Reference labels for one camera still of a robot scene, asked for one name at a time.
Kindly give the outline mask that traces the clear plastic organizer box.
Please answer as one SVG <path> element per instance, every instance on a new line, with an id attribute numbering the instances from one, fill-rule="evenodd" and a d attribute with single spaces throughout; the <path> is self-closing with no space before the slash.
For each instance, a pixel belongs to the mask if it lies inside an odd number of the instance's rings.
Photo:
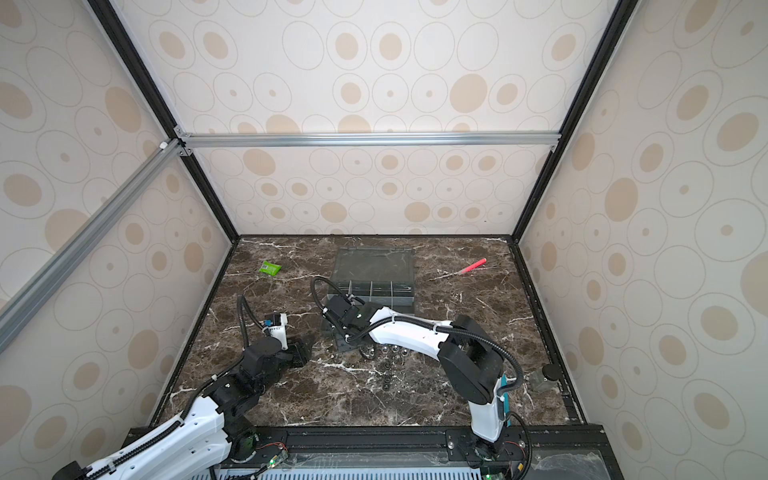
<path id="1" fill-rule="evenodd" d="M 340 247 L 330 277 L 345 294 L 396 311 L 415 312 L 414 249 Z"/>

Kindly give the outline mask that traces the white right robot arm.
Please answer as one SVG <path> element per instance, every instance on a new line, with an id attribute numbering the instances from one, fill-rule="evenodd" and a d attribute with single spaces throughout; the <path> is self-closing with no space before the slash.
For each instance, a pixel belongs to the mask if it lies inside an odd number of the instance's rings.
<path id="1" fill-rule="evenodd" d="M 472 318 L 428 320 L 343 295 L 316 304 L 349 346 L 391 345 L 437 360 L 452 388 L 469 404 L 474 435 L 488 443 L 498 441 L 506 421 L 505 396 L 522 385 L 524 373 Z"/>

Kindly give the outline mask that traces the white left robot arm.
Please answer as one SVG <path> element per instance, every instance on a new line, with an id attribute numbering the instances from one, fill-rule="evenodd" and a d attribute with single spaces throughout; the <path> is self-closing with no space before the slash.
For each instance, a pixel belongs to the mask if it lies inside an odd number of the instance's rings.
<path id="1" fill-rule="evenodd" d="M 229 458 L 255 451 L 256 431 L 246 418 L 288 369 L 311 359 L 299 337 L 261 338 L 196 391 L 182 412 L 129 446 L 88 466 L 72 461 L 55 479 L 184 479 Z"/>

